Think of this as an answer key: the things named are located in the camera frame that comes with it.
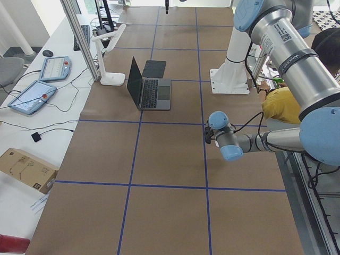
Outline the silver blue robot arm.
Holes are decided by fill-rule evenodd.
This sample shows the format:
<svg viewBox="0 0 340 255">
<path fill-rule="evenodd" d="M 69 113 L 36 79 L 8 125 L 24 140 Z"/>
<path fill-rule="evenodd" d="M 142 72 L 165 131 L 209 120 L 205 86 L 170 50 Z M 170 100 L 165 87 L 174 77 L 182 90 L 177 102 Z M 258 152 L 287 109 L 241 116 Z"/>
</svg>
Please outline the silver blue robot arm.
<svg viewBox="0 0 340 255">
<path fill-rule="evenodd" d="M 215 140 L 226 161 L 245 153 L 306 152 L 317 161 L 339 165 L 339 84 L 304 39 L 310 34 L 313 1 L 240 1 L 234 28 L 262 47 L 280 79 L 300 106 L 299 127 L 241 134 L 224 112 L 213 112 L 206 142 Z"/>
</svg>

